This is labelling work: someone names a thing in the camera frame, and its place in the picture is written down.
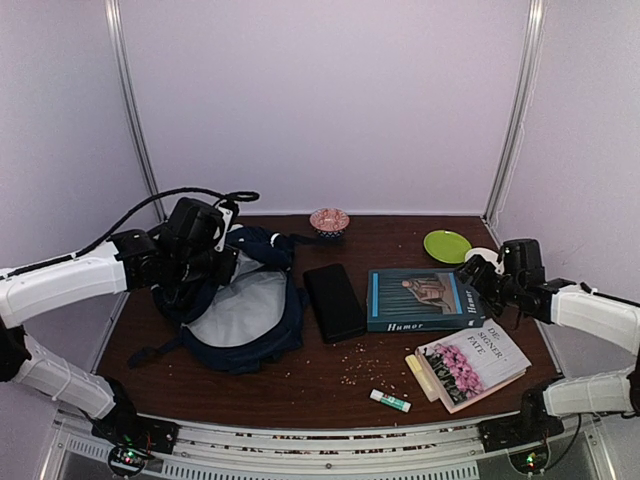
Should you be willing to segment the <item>pink flower Designer Fate book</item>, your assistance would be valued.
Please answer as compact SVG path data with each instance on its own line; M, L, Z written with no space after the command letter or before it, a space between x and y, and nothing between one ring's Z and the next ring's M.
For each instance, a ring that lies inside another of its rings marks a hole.
M493 320L421 345L415 356L451 414L509 385L531 366L520 347Z

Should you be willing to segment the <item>navy blue student backpack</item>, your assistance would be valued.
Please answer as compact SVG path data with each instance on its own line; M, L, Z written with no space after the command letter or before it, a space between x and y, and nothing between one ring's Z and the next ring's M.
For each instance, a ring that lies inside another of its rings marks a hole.
M235 227L226 245L237 254L230 282L209 276L191 287L152 289L157 310L177 336L145 347L127 361L131 369L183 346L202 364L246 374L303 344L308 294L295 284L292 268L299 245L315 239L263 227Z

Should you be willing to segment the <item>teal Humor hardcover book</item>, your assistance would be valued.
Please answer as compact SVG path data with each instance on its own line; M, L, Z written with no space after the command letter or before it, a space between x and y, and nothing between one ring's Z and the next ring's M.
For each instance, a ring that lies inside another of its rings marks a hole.
M476 291L463 284L452 268L368 273L369 332L455 331L480 328L487 319Z

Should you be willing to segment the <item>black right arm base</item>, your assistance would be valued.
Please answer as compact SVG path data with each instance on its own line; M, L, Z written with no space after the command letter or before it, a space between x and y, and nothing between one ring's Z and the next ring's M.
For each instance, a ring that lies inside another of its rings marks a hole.
M524 393L517 414L481 421L477 428L486 452L544 442L564 432L562 420L548 414L543 392L536 389Z

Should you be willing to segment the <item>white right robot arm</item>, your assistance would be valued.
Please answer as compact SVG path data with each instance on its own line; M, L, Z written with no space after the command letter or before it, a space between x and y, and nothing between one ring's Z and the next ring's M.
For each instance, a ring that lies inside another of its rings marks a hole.
M599 353L585 353L585 367L573 376L534 390L529 405L513 419L519 440L535 440L551 424L551 417L572 414L639 415L639 304L606 294L584 282L546 278L539 242L524 238L502 244L495 260L469 254L456 277L470 286L492 314L511 309L555 330L576 333L578 346L606 353L618 348L631 363L596 370Z

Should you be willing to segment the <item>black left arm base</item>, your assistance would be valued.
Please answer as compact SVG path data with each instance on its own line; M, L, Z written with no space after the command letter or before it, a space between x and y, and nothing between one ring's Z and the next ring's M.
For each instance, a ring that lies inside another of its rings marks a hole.
M139 452L171 454L179 432L178 424L139 415L124 386L114 379L107 379L107 383L115 405L103 418L90 417L92 434Z

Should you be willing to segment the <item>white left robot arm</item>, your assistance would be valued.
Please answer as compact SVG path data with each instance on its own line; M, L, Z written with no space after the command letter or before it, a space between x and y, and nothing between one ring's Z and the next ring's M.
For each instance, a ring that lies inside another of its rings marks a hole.
M241 201L252 193L219 194L212 204L180 189L170 217L149 231L111 227L89 246L1 272L1 379L22 383L83 411L123 444L144 424L124 387L51 353L24 328L27 321L90 298L161 287L186 293L199 282L230 279L237 254L226 236Z

